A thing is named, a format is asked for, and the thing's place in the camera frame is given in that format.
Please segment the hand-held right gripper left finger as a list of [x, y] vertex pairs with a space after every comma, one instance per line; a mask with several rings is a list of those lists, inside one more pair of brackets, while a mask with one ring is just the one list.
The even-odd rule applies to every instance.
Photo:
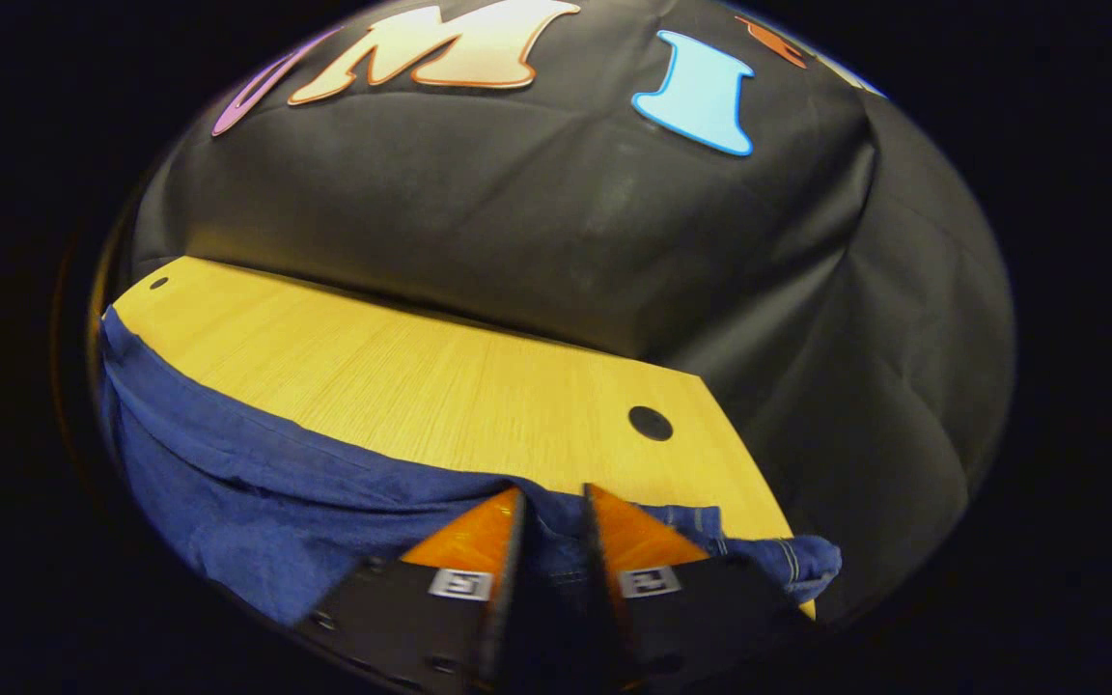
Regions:
[[297, 622], [306, 646], [397, 694], [489, 694], [528, 500], [514, 486], [396, 559], [363, 560]]

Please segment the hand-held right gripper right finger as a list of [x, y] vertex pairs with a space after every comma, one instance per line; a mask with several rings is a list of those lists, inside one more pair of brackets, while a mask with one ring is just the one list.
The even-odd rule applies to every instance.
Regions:
[[813, 639], [758, 562], [714, 557], [600, 486], [584, 485], [583, 503], [606, 689], [734, 691], [749, 668]]

